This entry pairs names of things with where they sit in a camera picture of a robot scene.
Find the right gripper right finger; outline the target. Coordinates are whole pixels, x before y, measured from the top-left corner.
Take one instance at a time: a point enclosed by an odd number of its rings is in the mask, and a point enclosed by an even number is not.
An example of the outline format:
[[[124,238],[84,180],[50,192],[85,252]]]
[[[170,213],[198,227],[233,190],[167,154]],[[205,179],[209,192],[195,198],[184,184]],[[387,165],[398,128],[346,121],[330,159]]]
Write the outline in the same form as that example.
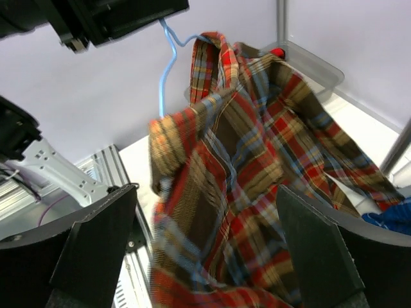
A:
[[[410,236],[282,185],[277,210],[305,307],[410,307]]]

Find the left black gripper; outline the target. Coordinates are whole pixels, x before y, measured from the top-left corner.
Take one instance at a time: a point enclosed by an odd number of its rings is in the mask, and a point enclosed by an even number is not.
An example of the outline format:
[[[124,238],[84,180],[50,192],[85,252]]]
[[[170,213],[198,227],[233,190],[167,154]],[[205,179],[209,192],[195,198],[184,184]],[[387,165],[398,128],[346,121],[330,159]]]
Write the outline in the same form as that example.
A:
[[[60,43],[77,53],[89,44],[118,40],[167,16],[189,9],[189,1],[38,0],[1,1],[1,38],[51,25]]]

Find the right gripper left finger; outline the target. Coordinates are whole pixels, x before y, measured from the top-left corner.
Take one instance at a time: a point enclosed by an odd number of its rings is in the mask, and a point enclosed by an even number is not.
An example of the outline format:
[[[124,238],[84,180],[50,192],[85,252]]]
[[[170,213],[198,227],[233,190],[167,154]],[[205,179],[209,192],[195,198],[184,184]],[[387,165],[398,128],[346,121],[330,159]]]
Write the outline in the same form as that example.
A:
[[[111,307],[136,188],[1,240],[1,307]]]

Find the brown orange plaid shirt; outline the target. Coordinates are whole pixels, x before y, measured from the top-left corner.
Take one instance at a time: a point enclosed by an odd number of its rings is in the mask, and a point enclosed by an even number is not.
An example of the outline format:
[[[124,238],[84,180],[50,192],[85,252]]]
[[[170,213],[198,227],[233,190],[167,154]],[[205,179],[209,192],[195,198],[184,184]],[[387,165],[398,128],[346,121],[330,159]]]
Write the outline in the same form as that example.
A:
[[[149,125],[154,307],[301,307],[277,213],[289,185],[354,217],[403,197],[283,60],[218,32],[193,46],[190,105]]]

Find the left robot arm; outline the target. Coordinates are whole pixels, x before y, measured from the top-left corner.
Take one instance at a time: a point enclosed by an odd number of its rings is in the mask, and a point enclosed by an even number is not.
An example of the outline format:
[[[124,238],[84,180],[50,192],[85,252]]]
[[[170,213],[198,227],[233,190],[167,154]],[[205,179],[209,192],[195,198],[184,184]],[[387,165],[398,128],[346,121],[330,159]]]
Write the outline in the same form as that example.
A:
[[[188,1],[1,1],[1,38],[50,24],[60,42],[77,53],[188,8]],[[83,207],[113,191],[61,156],[29,113],[1,98],[1,162],[8,160],[43,176]]]

